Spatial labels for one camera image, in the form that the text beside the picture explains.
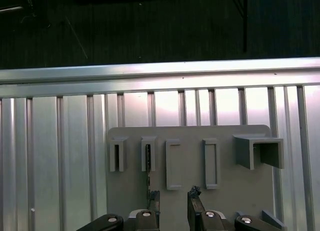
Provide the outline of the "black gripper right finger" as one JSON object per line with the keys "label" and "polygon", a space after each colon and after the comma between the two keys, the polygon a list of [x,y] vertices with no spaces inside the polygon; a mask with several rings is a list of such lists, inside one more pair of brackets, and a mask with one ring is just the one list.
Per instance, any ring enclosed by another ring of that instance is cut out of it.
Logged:
{"label": "black gripper right finger", "polygon": [[187,193],[187,219],[191,231],[276,231],[278,228],[260,218],[238,215],[233,222],[216,210],[206,210],[201,199],[201,190],[192,186]]}

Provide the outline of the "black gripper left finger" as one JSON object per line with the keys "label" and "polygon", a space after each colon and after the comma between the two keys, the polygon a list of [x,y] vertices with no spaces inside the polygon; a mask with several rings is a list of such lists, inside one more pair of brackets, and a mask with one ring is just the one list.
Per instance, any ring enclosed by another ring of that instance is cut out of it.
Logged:
{"label": "black gripper left finger", "polygon": [[149,193],[146,209],[136,209],[124,219],[117,214],[105,214],[79,231],[158,231],[160,229],[160,191]]}

